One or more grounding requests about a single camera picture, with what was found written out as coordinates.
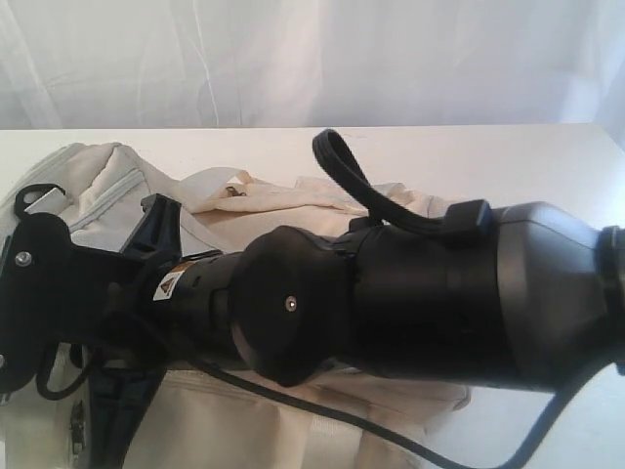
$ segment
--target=white fabric bag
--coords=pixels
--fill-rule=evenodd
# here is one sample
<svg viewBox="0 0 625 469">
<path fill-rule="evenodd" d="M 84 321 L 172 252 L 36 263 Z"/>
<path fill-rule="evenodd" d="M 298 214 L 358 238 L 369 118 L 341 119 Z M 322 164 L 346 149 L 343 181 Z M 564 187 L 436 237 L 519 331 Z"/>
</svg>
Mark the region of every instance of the white fabric bag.
<svg viewBox="0 0 625 469">
<path fill-rule="evenodd" d="M 185 254 L 218 248 L 243 249 L 279 225 L 320 235 L 340 235 L 360 205 L 333 183 L 300 178 L 294 188 L 254 179 L 232 168 L 210 168 L 180 182 L 162 174 L 120 144 L 74 144 L 33 167 L 0 205 L 0 236 L 17 223 L 13 199 L 24 186 L 54 183 L 28 211 L 63 218 L 77 244 L 118 250 L 142 216 L 141 199 L 160 192 L 179 200 Z M 407 191 L 401 184 L 378 191 L 429 216 L 448 202 Z M 52 387 L 62 387 L 76 370 L 58 361 Z M 246 378 L 274 389 L 252 372 Z M 464 386 L 383 380 L 355 370 L 334 371 L 288 390 L 315 403 L 369 418 L 419 441 L 426 423 L 469 399 Z M 70 467 L 68 421 L 73 398 L 40 398 L 30 383 L 2 407 L 6 467 Z M 356 468 L 417 467 L 418 458 L 352 426 L 314 416 L 238 390 L 195 371 L 170 371 L 156 394 L 128 452 L 128 469 L 178 468 Z"/>
</svg>

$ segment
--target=sticker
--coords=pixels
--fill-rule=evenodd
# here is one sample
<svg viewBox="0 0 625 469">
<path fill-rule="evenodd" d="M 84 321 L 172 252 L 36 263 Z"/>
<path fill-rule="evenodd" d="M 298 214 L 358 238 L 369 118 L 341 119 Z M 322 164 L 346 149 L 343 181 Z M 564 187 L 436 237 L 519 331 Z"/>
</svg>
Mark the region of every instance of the sticker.
<svg viewBox="0 0 625 469">
<path fill-rule="evenodd" d="M 169 300 L 174 294 L 176 283 L 183 276 L 185 271 L 195 264 L 194 261 L 187 261 L 179 264 L 174 269 L 165 274 L 154 291 L 153 301 Z"/>
</svg>

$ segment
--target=white surface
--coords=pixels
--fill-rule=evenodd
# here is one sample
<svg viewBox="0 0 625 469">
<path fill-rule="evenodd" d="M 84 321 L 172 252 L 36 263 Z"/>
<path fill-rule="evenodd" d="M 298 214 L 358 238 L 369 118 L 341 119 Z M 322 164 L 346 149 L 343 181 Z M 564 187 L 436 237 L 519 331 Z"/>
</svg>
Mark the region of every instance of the white surface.
<svg viewBox="0 0 625 469">
<path fill-rule="evenodd" d="M 600 227 L 625 225 L 625 158 L 593 125 L 339 129 L 372 182 L 402 181 L 494 205 L 542 199 Z M 0 192 L 45 154 L 71 142 L 121 141 L 181 178 L 213 165 L 240 166 L 290 184 L 320 175 L 315 129 L 0 132 Z M 181 159 L 175 149 L 186 148 Z M 625 460 L 625 378 L 605 370 L 574 403 L 530 469 L 620 468 Z M 500 462 L 546 402 L 543 395 L 476 390 L 474 402 L 431 435 L 445 454 L 477 466 Z"/>
<path fill-rule="evenodd" d="M 598 122 L 624 0 L 0 0 L 0 127 Z"/>
</svg>

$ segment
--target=black cable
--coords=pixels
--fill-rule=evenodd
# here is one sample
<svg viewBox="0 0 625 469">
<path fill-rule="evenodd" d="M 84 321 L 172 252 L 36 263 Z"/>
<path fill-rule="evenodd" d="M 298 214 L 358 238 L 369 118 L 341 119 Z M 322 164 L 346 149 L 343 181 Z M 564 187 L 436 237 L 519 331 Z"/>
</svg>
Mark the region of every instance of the black cable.
<svg viewBox="0 0 625 469">
<path fill-rule="evenodd" d="M 326 129 L 312 139 L 312 152 L 325 173 L 369 210 L 374 220 L 384 219 L 416 235 L 437 235 L 441 221 L 422 217 L 371 187 L 352 151 L 334 130 Z"/>
<path fill-rule="evenodd" d="M 48 401 L 60 401 L 71 396 L 87 380 L 94 367 L 102 364 L 101 354 L 98 351 L 94 352 L 87 365 L 82 369 L 82 371 L 80 371 L 80 374 L 69 386 L 59 391 L 53 391 L 48 387 L 48 384 L 50 381 L 50 373 L 55 365 L 58 350 L 59 344 L 46 347 L 41 364 L 37 370 L 37 375 L 35 376 L 37 392 L 42 398 L 47 399 Z"/>
<path fill-rule="evenodd" d="M 152 337 L 166 347 L 176 358 L 184 360 L 199 371 L 219 379 L 220 381 L 224 381 L 231 386 L 235 386 L 279 404 L 289 405 L 315 415 L 353 425 L 354 427 L 360 428 L 365 432 L 369 432 L 379 438 L 382 438 L 383 440 L 404 448 L 435 464 L 441 469 L 477 469 L 472 466 L 452 461 L 451 459 L 448 459 L 441 454 L 438 454 L 437 452 L 432 451 L 431 449 L 426 448 L 397 432 L 394 432 L 393 430 L 385 428 L 362 417 L 352 415 L 348 412 L 343 412 L 342 410 L 338 410 L 336 408 L 295 398 L 293 396 L 289 396 L 288 394 L 275 391 L 223 371 L 219 367 L 200 359 L 194 352 L 183 350 L 182 347 L 172 344 L 170 341 L 165 339 L 155 327 L 143 318 L 136 315 L 131 315 L 131 317 L 136 320 Z M 515 451 L 510 459 L 499 466 L 495 466 L 493 469 L 521 469 L 534 452 L 536 452 L 544 438 L 563 413 L 566 406 L 572 401 L 577 393 L 579 393 L 584 385 L 586 385 L 586 383 L 588 383 L 591 378 L 593 378 L 593 376 L 595 376 L 604 367 L 613 363 L 622 356 L 623 351 L 620 349 L 613 353 L 606 352 L 583 367 L 552 397 L 536 419 L 536 422 L 534 422 L 532 428 L 529 430 L 527 436 L 522 441 L 517 451 Z"/>
</svg>

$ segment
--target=silver screw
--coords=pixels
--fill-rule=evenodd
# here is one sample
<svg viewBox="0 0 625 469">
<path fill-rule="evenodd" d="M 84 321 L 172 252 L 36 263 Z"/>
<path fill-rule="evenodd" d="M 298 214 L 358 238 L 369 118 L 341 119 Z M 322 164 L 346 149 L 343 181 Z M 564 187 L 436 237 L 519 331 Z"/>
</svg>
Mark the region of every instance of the silver screw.
<svg viewBox="0 0 625 469">
<path fill-rule="evenodd" d="M 32 254 L 27 251 L 22 251 L 16 254 L 16 264 L 18 267 L 28 267 L 32 264 Z"/>
<path fill-rule="evenodd" d="M 286 300 L 284 300 L 284 307 L 286 308 L 286 311 L 293 313 L 297 310 L 297 298 L 294 296 L 287 296 Z"/>
</svg>

